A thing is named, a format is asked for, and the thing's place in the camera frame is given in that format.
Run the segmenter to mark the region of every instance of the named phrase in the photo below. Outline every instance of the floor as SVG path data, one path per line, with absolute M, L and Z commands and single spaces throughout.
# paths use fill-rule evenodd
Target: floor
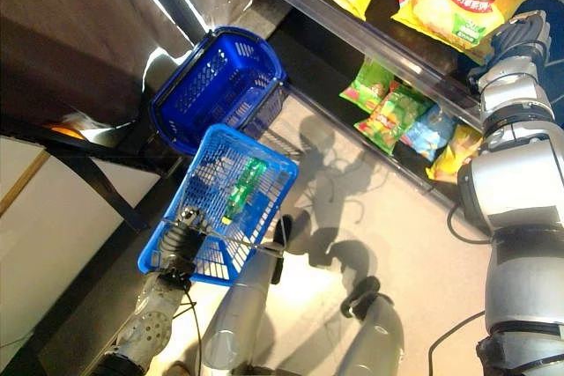
M 293 155 L 301 173 L 282 206 L 294 217 L 293 238 L 281 282 L 269 292 L 253 364 L 334 374 L 360 327 L 339 312 L 340 303 L 356 282 L 374 275 L 404 326 L 398 375 L 427 374 L 431 343 L 483 309 L 490 247 L 452 237 L 445 207 L 298 100 L 286 101 L 271 133 L 287 141 L 286 153 L 301 151 Z M 455 226 L 467 237 L 480 237 L 459 216 Z M 225 292 L 211 284 L 192 287 L 202 332 Z M 480 318 L 448 338 L 434 354 L 434 374 L 481 374 L 475 346 L 485 335 Z M 177 361 L 191 368 L 196 348 L 193 315 L 185 313 L 147 374 L 172 374 L 167 369 Z

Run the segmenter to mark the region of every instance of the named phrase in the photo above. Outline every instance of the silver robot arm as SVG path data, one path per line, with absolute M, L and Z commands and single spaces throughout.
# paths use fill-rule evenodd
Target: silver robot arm
M 474 75 L 485 141 L 458 185 L 466 219 L 492 235 L 486 375 L 564 374 L 564 131 L 539 83 L 549 29 L 543 11 L 513 18 Z
M 159 244 L 158 270 L 147 277 L 134 313 L 92 376 L 142 376 L 147 372 L 152 358 L 167 346 L 174 313 L 189 289 L 192 259 L 208 232 L 204 214 L 190 207 L 171 223 Z

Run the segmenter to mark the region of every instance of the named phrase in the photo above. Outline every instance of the cable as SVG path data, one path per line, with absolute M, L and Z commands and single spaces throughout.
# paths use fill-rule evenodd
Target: cable
M 200 325 L 197 322 L 197 315 L 196 315 L 196 308 L 195 308 L 196 303 L 194 301 L 192 301 L 190 294 L 188 294 L 188 287 L 186 287 L 186 286 L 184 287 L 184 293 L 186 294 L 186 297 L 188 297 L 188 301 L 192 305 L 191 310 L 192 310 L 192 313 L 194 314 L 194 322 L 196 323 L 197 356 L 198 356 L 198 359 L 197 359 L 197 376 L 201 376 L 201 374 L 202 374 L 202 336 L 200 335 Z
M 545 65 L 545 68 L 550 68 L 551 66 L 554 66 L 554 65 L 560 65 L 561 63 L 564 63 L 564 58 L 547 63 Z
M 458 329 L 460 329 L 462 326 L 467 325 L 468 323 L 470 323 L 471 321 L 476 320 L 478 317 L 483 316 L 484 314 L 486 314 L 486 310 L 482 310 L 479 313 L 473 314 L 472 316 L 470 316 L 467 319 L 464 319 L 463 321 L 461 321 L 460 323 L 458 323 L 456 326 L 454 326 L 451 330 L 449 330 L 448 332 L 445 332 L 443 335 L 441 335 L 430 347 L 429 347 L 429 353 L 427 355 L 427 358 L 429 360 L 429 376 L 433 376 L 433 351 L 435 348 L 437 348 L 439 346 L 439 344 L 444 341 L 445 339 L 447 339 L 449 336 L 451 336 L 452 334 L 454 334 L 456 331 L 458 331 Z
M 189 306 L 189 307 L 188 307 L 187 309 L 182 310 L 181 312 L 175 314 L 175 315 L 173 316 L 173 320 L 176 319 L 177 317 L 182 316 L 183 314 L 185 314 L 186 312 L 188 312 L 188 310 L 191 310 L 192 308 L 194 308 L 190 303 L 188 303 L 188 304 L 181 304 L 181 306 Z
M 0 345 L 0 350 L 4 347 L 9 346 L 9 345 L 13 345 L 14 343 L 19 343 L 20 341 L 23 341 L 24 339 L 26 339 L 28 336 L 30 336 L 32 334 L 33 334 L 33 331 L 28 332 L 27 334 L 23 335 L 21 338 L 14 339 L 13 341 L 9 341 L 8 343 L 3 343 L 2 345 Z
M 491 244 L 491 240 L 471 240 L 469 238 L 463 237 L 457 231 L 455 231 L 455 228 L 452 226 L 452 217 L 455 215 L 456 209 L 458 209 L 459 206 L 460 204 L 456 203 L 452 207 L 452 209 L 450 209 L 449 215 L 447 216 L 447 226 L 449 227 L 450 233 L 452 233 L 455 238 L 467 244 L 474 244 L 474 245 Z

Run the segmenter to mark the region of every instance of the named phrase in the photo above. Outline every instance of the shelf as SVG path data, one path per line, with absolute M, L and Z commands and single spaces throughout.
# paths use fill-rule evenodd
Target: shelf
M 397 0 L 373 0 L 366 22 L 331 0 L 286 1 L 347 44 L 373 57 L 448 113 L 481 128 L 479 102 L 464 83 L 468 69 L 475 64 L 453 48 L 390 19 L 397 11 Z
M 288 72 L 295 98 L 441 203 L 450 207 L 459 201 L 456 185 L 427 178 L 425 168 L 431 162 L 413 149 L 397 143 L 389 156 L 353 127 L 368 114 L 338 94 L 354 79 L 362 53 L 296 10 L 288 14 L 268 42 Z

